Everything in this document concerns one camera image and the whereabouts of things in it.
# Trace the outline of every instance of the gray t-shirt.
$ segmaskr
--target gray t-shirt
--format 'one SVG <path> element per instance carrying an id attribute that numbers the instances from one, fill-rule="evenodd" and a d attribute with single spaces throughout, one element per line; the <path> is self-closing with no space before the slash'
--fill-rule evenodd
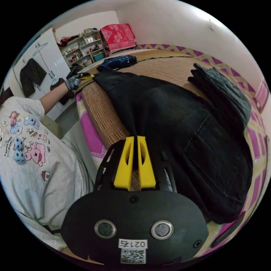
<path id="1" fill-rule="evenodd" d="M 12 112 L 17 123 L 10 124 Z M 64 241 L 42 225 L 61 227 L 68 208 L 89 193 L 82 163 L 74 151 L 40 121 L 39 100 L 11 97 L 0 109 L 0 179 L 16 213 L 28 229 L 51 247 Z M 24 163 L 15 161 L 14 139 L 23 141 Z"/>

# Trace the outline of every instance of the navy blue cloth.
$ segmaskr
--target navy blue cloth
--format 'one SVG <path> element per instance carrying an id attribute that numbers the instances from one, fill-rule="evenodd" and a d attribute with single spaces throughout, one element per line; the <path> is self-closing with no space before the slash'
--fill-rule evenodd
<path id="1" fill-rule="evenodd" d="M 116 56 L 112 58 L 105 59 L 104 62 L 97 67 L 97 71 L 101 72 L 106 68 L 117 69 L 117 68 L 127 68 L 133 64 L 136 64 L 137 60 L 135 56 Z"/>

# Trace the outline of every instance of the jeans back pocket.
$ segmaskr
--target jeans back pocket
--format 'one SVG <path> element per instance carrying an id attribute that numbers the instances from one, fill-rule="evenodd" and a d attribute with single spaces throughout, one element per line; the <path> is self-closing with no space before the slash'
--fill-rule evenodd
<path id="1" fill-rule="evenodd" d="M 239 148 L 212 115 L 184 147 L 184 153 L 210 186 L 228 197 L 240 161 Z"/>

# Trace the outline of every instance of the qr code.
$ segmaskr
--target qr code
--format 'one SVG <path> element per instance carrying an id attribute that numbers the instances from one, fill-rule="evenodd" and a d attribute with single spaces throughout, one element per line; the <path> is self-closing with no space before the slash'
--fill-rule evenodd
<path id="1" fill-rule="evenodd" d="M 145 249 L 121 249 L 121 263 L 144 264 L 146 263 Z"/>

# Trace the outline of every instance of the wooden shelf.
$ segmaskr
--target wooden shelf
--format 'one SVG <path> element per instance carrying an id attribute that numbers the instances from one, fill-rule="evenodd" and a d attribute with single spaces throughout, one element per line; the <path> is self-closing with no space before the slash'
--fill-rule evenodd
<path id="1" fill-rule="evenodd" d="M 94 40 L 94 41 L 92 41 L 92 42 L 87 42 L 86 39 L 89 38 L 89 37 L 91 37 L 91 36 L 96 36 L 96 37 L 98 37 L 98 39 L 97 39 L 97 40 Z M 92 62 L 94 63 L 94 62 L 95 62 L 95 61 L 94 61 L 94 57 L 95 57 L 96 55 L 100 54 L 100 53 L 98 53 L 98 54 L 93 55 L 94 53 L 103 51 L 104 55 L 106 56 L 106 52 L 105 52 L 104 47 L 102 47 L 101 49 L 95 50 L 95 51 L 93 51 L 93 52 L 91 52 L 91 53 L 89 53 L 89 54 L 87 54 L 87 55 L 83 55 L 83 51 L 82 51 L 82 50 L 86 49 L 88 46 L 89 46 L 89 49 L 90 49 L 91 45 L 93 45 L 94 43 L 99 43 L 99 44 L 101 44 L 101 41 L 102 41 L 102 39 L 101 39 L 101 37 L 100 37 L 99 31 L 96 31 L 96 32 L 90 32 L 90 33 L 87 33 L 87 34 L 85 34 L 85 35 L 83 35 L 83 36 L 81 36 L 81 37 L 79 37 L 79 38 L 76 38 L 76 39 L 74 39 L 74 40 L 68 42 L 67 46 L 65 46 L 64 48 L 60 48 L 60 50 L 61 50 L 62 55 L 63 55 L 63 57 L 65 58 L 67 64 L 68 64 L 70 67 L 72 66 L 72 64 L 79 62 L 80 60 L 82 60 L 83 58 L 85 58 L 85 57 L 87 57 L 87 56 L 90 56 Z M 77 43 L 79 43 L 79 42 L 84 42 L 85 44 L 82 45 L 82 46 L 79 46 L 78 48 L 74 49 L 73 51 L 71 51 L 71 52 L 65 54 L 64 51 L 66 51 L 67 49 L 69 49 L 69 47 L 71 47 L 71 45 L 74 44 L 74 43 L 76 43 L 76 42 L 77 42 Z M 80 57 L 79 59 L 77 59 L 77 60 L 75 60 L 74 62 L 71 62 L 71 63 L 70 63 L 68 59 L 70 59 L 70 58 L 72 57 L 73 54 L 78 54 L 78 53 L 80 53 L 80 54 L 82 55 L 82 57 Z"/>

